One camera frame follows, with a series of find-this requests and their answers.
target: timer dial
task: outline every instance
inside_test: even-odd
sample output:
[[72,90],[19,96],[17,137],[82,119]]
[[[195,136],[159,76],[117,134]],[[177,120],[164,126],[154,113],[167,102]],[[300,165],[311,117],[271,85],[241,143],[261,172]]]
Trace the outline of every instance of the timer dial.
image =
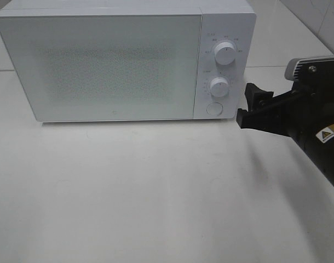
[[229,93],[229,83],[225,78],[214,78],[210,82],[210,92],[213,97],[224,97]]
[[228,65],[234,61],[237,48],[232,42],[224,41],[214,48],[214,53],[218,64]]

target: screw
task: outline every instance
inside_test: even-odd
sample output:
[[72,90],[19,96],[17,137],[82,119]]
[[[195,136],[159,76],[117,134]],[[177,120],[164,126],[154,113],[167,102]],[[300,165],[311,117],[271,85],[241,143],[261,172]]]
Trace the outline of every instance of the screw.
[[308,68],[308,71],[309,71],[310,73],[316,73],[316,66],[310,66],[310,67]]

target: microwave door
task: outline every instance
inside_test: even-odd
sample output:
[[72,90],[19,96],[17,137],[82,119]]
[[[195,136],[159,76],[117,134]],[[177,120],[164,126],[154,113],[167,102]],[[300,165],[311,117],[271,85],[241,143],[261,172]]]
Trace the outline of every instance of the microwave door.
[[38,121],[192,119],[201,15],[0,18]]

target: white table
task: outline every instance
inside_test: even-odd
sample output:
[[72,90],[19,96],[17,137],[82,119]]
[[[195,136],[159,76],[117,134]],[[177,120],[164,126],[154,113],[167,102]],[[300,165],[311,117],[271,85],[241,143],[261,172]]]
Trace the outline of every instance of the white table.
[[[279,1],[245,81],[330,52]],[[0,40],[0,263],[334,262],[334,189],[290,139],[234,120],[42,124]],[[244,98],[241,107],[246,107]]]

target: yellow warning sticker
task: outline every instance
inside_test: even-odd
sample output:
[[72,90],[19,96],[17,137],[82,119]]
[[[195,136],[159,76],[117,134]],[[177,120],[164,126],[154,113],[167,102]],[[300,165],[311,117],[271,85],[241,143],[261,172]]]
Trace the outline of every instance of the yellow warning sticker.
[[334,138],[334,124],[325,127],[315,135],[323,144]]

